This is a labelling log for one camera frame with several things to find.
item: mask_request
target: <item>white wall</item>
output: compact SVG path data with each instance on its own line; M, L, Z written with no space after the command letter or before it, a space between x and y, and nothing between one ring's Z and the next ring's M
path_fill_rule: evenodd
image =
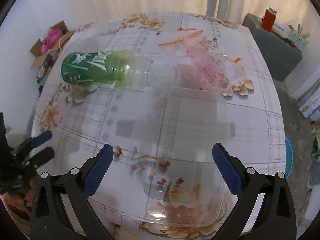
M30 70L34 56L29 50L49 26L63 19L70 29L87 20L75 17L65 0L17 0L0 27L0 111L5 124L21 133L27 130L38 95L38 70Z
M247 13L262 17L269 7L277 11L277 23L290 23L295 29L300 23L302 32L312 35L303 59L285 80L289 93L298 98L320 78L320 16L309 0L230 0L227 19L242 24Z

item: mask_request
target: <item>pink cloth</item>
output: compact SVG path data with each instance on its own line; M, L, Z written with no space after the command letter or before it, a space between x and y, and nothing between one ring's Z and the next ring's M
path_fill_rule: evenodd
M61 36L63 35L62 30L54 29L51 30L48 34L48 37L45 39L44 43L41 46L41 54L45 54L49 49L52 49L54 45L59 41Z

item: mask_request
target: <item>floral tablecloth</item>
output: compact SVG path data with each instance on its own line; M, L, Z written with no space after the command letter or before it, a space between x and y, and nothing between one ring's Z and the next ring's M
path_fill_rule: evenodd
M63 88L60 75L61 63L66 55L72 52L130 49L152 60L172 65L186 64L189 62L186 57L167 55L158 46L176 40L185 29L203 30L206 37L216 41L220 52L232 59L241 58L239 64L254 85L254 91L249 91L248 96L234 93L231 97L225 97L224 114L230 124L230 136L224 144L226 150L259 173L274 175L277 171L285 172L285 136L279 99L249 29L188 13L152 12L144 16L140 16L138 21L131 17L125 21L120 18L88 24L74 33L57 59L36 108L32 136L39 135L44 128L44 119L51 117L53 138L43 147L51 146L56 152L55 158L39 168L38 172L48 171L58 175L67 173L73 167L81 167L105 143L120 145L126 150L130 143L129 127L132 125L128 122L128 106L142 96L139 91L98 88L88 93L82 103L69 102L69 91ZM123 175L123 165L121 161L113 161L97 193L89 198L89 203L103 223L110 220L147 233L161 233L159 228L149 228L122 211L120 195L123 189L118 179ZM262 199L260 195L244 231L252 228ZM210 239L236 200L226 188L222 205L225 210L221 212L224 216L218 223L205 229L185 229L182 233L169 230L162 236Z

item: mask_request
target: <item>screw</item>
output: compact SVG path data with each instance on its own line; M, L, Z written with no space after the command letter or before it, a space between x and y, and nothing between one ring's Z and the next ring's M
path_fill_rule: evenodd
M279 177L279 178L281 178L281 179L283 179L283 178L284 178L284 174L283 174L283 172L281 172L281 171L280 171L280 172L278 172L277 174L278 174L278 177Z
M44 172L41 174L41 178L42 179L45 179L46 177L48 177L48 173L47 172Z
M79 172L79 169L78 169L78 168L73 168L73 169L71 170L71 174L72 174L72 175L76 175L76 174L78 174L78 172Z
M255 174L256 171L254 170L254 168L249 167L249 168L247 168L247 172L249 174Z

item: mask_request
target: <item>transparent plastic lid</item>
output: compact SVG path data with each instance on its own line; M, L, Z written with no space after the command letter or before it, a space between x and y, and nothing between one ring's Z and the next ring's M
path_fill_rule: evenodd
M204 227L220 211L224 180L212 146L229 139L225 100L197 90L145 92L125 166L121 206L141 221Z

